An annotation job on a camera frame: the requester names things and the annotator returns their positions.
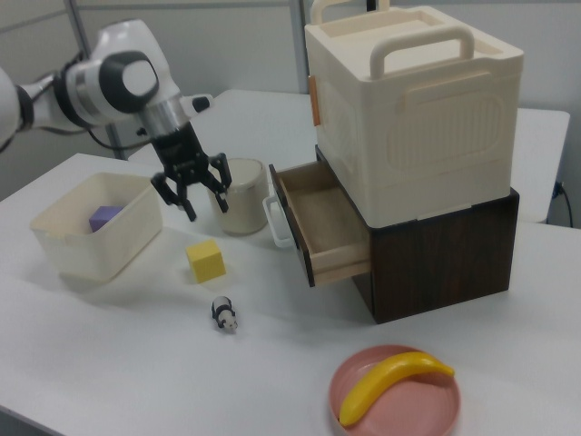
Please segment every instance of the pink bowl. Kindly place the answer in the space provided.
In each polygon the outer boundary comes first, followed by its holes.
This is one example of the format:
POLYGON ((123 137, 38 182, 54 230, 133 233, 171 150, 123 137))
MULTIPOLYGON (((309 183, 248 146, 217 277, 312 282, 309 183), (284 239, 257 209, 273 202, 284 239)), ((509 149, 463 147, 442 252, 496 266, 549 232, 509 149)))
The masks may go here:
POLYGON ((347 428, 339 424, 339 410, 343 400, 367 371, 395 354, 418 351, 420 350, 403 345, 381 345, 358 352, 341 364, 330 383, 329 404, 333 420, 343 434, 349 436, 450 434, 460 411, 460 392, 453 377, 439 373, 422 374, 399 381, 383 392, 359 422, 347 428))

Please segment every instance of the cream plastic container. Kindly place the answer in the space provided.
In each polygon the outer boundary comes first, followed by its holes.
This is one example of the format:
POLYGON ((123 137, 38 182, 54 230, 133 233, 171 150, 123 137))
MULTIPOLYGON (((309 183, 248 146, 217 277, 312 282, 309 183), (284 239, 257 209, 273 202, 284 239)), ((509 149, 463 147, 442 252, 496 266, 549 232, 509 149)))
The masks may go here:
POLYGON ((162 213, 149 178, 98 173, 40 213, 30 227, 60 273, 104 282, 162 229, 162 213), (105 205, 123 209, 93 233, 89 218, 105 205))
POLYGON ((305 27, 313 118, 366 224, 507 196, 523 52, 424 6, 323 24, 343 1, 305 27))
MULTIPOLYGON (((269 196, 266 168, 254 159, 228 159, 232 183, 226 194, 228 212, 222 213, 213 193, 210 203, 220 227, 231 234, 258 232, 266 225, 262 201, 269 196)), ((219 177, 217 170, 212 173, 219 177)))

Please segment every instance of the yellow cube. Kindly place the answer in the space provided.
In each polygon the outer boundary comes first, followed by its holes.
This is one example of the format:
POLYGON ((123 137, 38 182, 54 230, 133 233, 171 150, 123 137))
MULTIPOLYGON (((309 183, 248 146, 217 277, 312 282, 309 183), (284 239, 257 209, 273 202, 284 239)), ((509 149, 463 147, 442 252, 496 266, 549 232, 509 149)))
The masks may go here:
POLYGON ((198 279, 198 283, 206 282, 226 273, 222 252, 213 239, 191 245, 185 249, 185 253, 188 255, 190 268, 198 279))

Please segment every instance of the drawer handle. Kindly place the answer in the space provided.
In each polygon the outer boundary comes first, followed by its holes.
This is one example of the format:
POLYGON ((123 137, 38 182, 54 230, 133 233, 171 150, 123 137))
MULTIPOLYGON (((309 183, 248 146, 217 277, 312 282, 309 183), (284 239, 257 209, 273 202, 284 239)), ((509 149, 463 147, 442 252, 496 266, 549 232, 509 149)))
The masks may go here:
POLYGON ((287 248, 294 246, 294 239, 292 238, 280 238, 278 234, 276 234, 276 230, 274 228, 274 221, 272 220, 271 215, 271 204, 277 203, 281 212, 284 213, 282 210, 281 204, 279 203, 279 197, 277 194, 271 195, 270 197, 266 197, 262 201, 262 206, 264 207, 264 212, 266 213, 266 219, 269 222, 269 227, 271 228, 272 239, 274 239, 274 244, 279 248, 287 248))

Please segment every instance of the plastic banana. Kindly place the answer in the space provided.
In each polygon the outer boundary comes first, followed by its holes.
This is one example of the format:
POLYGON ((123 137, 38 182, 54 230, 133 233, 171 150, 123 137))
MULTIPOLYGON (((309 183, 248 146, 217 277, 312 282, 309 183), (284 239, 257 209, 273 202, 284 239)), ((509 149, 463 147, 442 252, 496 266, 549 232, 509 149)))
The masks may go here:
POLYGON ((367 372, 341 404, 339 422, 347 427, 359 421, 377 398, 406 377, 427 372, 454 376, 454 369, 425 352, 403 352, 388 357, 367 372))

